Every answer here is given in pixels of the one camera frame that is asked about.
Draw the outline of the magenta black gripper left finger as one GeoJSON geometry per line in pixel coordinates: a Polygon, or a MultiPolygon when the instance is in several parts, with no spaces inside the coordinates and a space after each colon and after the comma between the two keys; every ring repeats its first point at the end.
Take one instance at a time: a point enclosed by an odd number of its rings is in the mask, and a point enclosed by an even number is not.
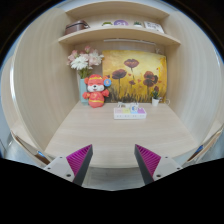
{"type": "Polygon", "coordinates": [[[92,155],[93,147],[88,145],[68,156],[56,157],[44,170],[81,186],[92,155]]]}

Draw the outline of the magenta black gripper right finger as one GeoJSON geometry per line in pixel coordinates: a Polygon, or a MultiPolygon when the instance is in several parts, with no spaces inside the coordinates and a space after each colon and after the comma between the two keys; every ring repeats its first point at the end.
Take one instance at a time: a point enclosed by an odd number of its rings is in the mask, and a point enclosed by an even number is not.
{"type": "Polygon", "coordinates": [[[171,157],[160,156],[138,144],[135,145],[134,155],[145,184],[150,184],[182,169],[171,157]]]}

